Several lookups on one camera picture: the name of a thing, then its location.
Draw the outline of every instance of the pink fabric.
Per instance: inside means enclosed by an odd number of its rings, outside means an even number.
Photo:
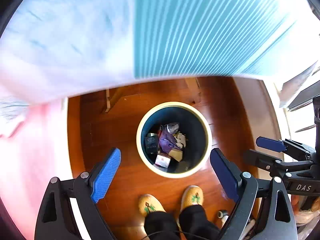
[[[14,134],[0,137],[0,196],[27,240],[34,239],[38,210],[50,178],[72,178],[68,169],[67,111],[62,105],[62,100],[56,100],[31,106]]]

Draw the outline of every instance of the round trash bin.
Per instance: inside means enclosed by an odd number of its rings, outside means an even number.
[[[187,145],[180,162],[171,160],[167,170],[155,165],[156,154],[147,154],[144,138],[160,125],[178,122],[179,131],[186,135]],[[167,178],[184,178],[197,172],[207,161],[212,135],[204,116],[194,107],[181,102],[167,102],[155,106],[142,118],[137,130],[137,148],[145,165]]]

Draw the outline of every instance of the yellow slipper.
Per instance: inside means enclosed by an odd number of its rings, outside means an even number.
[[[155,211],[163,211],[165,212],[163,206],[160,201],[157,200],[153,195],[145,194],[139,199],[139,211],[142,216],[146,217],[151,212]]]
[[[198,186],[191,185],[187,187],[181,198],[181,208],[180,212],[186,207],[192,205],[202,205],[203,204],[203,192]]]

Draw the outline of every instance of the black pants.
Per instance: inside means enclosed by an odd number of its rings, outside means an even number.
[[[183,232],[192,233],[209,240],[215,240],[219,234],[219,229],[207,220],[205,211],[201,205],[193,205],[185,208],[180,216],[179,223]],[[147,215],[144,222],[144,229],[147,235],[157,231],[161,233],[149,236],[150,240],[180,240],[180,234],[174,217],[166,212],[152,212]],[[185,234],[187,240],[199,240],[199,237]]]

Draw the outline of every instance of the bright blue textured pad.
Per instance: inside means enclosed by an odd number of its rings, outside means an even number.
[[[236,179],[215,149],[211,151],[210,163],[228,198],[237,202],[239,195]]]
[[[111,181],[118,170],[120,161],[121,152],[116,148],[111,153],[110,158],[106,161],[100,173],[93,182],[93,190],[91,194],[93,202],[97,203],[99,199],[104,198],[106,195]]]
[[[256,139],[256,144],[261,148],[265,148],[275,152],[283,152],[286,150],[286,147],[284,146],[283,142],[265,138],[262,136]]]

